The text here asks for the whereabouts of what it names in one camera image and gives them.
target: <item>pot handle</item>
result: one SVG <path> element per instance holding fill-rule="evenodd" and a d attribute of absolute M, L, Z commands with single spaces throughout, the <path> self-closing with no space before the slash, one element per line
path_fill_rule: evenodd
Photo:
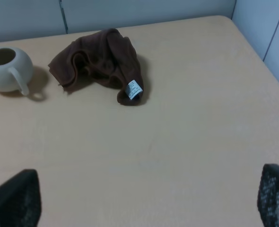
<path fill-rule="evenodd" d="M 20 92 L 22 95 L 27 96 L 29 95 L 29 88 L 25 81 L 22 79 L 21 74 L 13 67 L 9 68 L 8 71 L 14 76 L 18 85 L 20 86 Z"/>

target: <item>microfiber cloth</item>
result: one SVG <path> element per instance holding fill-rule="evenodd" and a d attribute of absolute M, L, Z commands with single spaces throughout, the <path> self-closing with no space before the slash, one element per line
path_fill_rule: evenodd
<path fill-rule="evenodd" d="M 78 38 L 48 66 L 66 91 L 73 91 L 78 77 L 86 75 L 102 86 L 120 89 L 117 101 L 122 105 L 139 104 L 144 92 L 135 49 L 117 29 Z"/>

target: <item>wooden table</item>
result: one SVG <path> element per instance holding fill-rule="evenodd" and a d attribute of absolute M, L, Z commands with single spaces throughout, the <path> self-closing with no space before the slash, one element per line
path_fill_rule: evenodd
<path fill-rule="evenodd" d="M 0 183 L 37 169 L 40 227 L 262 226 L 262 167 L 279 164 L 279 83 L 225 17 L 120 28 L 140 106 L 90 84 L 67 95 L 52 58 L 93 32 L 2 43 L 35 66 L 32 95 L 0 94 Z"/>

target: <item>teapot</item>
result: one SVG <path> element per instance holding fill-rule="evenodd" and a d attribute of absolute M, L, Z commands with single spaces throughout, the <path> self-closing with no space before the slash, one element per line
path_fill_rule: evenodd
<path fill-rule="evenodd" d="M 33 75 L 30 57 L 21 49 L 0 47 L 0 92 L 19 90 L 29 94 L 27 84 Z"/>

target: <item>white tag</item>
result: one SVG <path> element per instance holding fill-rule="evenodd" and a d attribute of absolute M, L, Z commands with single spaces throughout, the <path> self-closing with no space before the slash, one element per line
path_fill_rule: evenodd
<path fill-rule="evenodd" d="M 125 92 L 131 100 L 142 91 L 143 89 L 140 88 L 135 80 L 131 81 L 125 89 Z"/>

